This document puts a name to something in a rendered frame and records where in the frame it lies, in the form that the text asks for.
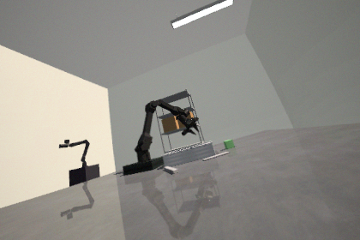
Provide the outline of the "green cube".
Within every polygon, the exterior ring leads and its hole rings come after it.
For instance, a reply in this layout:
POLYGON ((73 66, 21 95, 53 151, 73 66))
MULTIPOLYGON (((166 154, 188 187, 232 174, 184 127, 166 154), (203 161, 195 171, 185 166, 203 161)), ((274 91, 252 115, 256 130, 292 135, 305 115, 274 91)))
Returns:
POLYGON ((224 141, 224 144, 226 149, 235 147, 232 140, 224 141))

